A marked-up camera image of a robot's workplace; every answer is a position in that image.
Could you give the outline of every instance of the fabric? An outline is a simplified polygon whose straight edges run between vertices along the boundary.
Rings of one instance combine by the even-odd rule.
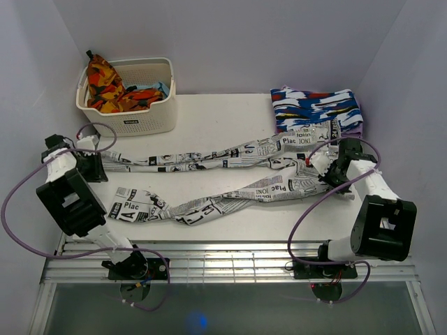
[[[283,87],[272,89],[270,93],[279,133],[336,119],[343,134],[356,129],[363,122],[360,108],[350,89],[314,93]]]
[[[122,78],[113,66],[98,54],[87,54],[90,57],[87,78],[91,96],[87,101],[88,107],[96,108],[105,114],[133,112],[147,110],[151,103],[166,97],[158,89],[125,89]]]
[[[169,96],[169,92],[170,92],[169,88],[162,82],[156,82],[155,84],[152,84],[152,85],[137,85],[136,89],[157,89],[157,90],[163,92],[163,94],[165,95],[165,98],[167,98]]]
[[[118,188],[110,218],[128,222],[172,219],[185,225],[205,223],[229,215],[259,202],[303,199],[331,189],[320,180],[318,171],[306,165],[312,149],[336,130],[299,129],[262,140],[237,145],[221,151],[189,152],[134,158],[116,151],[104,151],[103,167],[107,171],[182,172],[214,168],[266,167],[274,174],[243,188],[170,206],[156,193],[131,188]],[[329,160],[337,157],[337,146],[323,150]]]
[[[359,124],[354,129],[351,129],[349,131],[345,131],[342,133],[342,137],[358,137],[362,138],[363,134],[363,124]]]

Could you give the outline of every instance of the aluminum frame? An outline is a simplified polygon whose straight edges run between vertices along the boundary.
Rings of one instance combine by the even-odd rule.
[[[285,269],[291,260],[284,242],[209,243],[209,242],[149,242],[135,241],[141,248],[153,249],[170,258],[172,283],[308,283],[295,280],[293,272]],[[298,257],[315,256],[321,242],[295,242],[292,245]],[[60,255],[73,255],[97,248],[87,241],[73,241],[61,237],[57,249]],[[105,253],[97,253],[74,260],[48,260],[43,270],[41,289],[29,333],[43,334],[50,314],[58,283],[132,283],[109,281],[108,270],[102,268]],[[409,256],[404,262],[371,261],[370,281],[406,282],[413,308],[424,335],[436,334],[428,313],[416,269]],[[357,266],[359,277],[345,282],[361,282],[366,267]]]

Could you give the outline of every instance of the orange patterned cloth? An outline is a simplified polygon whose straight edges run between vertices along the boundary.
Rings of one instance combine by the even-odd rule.
[[[151,103],[166,98],[158,89],[126,89],[117,71],[103,57],[87,51],[87,67],[91,98],[87,106],[104,114],[148,110]]]

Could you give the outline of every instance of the white table surface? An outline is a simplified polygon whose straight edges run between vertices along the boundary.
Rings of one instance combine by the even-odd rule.
[[[179,116],[168,133],[121,137],[116,151],[132,156],[155,156],[190,151],[219,151],[274,134],[269,94],[212,94],[177,96]],[[100,147],[110,144],[103,137]],[[109,210],[119,186],[158,194],[170,205],[216,195],[246,186],[274,171],[266,167],[180,173],[106,172],[108,183],[91,184]],[[258,204],[215,221],[189,227],[175,221],[125,223],[108,218],[116,231],[133,241],[286,241],[303,211],[318,196]],[[338,239],[351,233],[360,200],[338,196],[315,208],[295,233],[295,240]]]

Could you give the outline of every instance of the white laundry basket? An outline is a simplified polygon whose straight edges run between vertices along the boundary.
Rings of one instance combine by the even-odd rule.
[[[166,99],[151,103],[148,110],[103,114],[95,108],[87,107],[90,93],[87,68],[85,68],[76,91],[76,106],[85,113],[90,122],[107,124],[117,132],[118,136],[149,135],[174,129],[177,122],[177,103],[173,65],[170,60],[144,58],[109,63],[119,73],[125,87],[162,82],[169,88],[170,93]],[[95,126],[95,128],[102,136],[113,136],[112,132],[104,126]]]

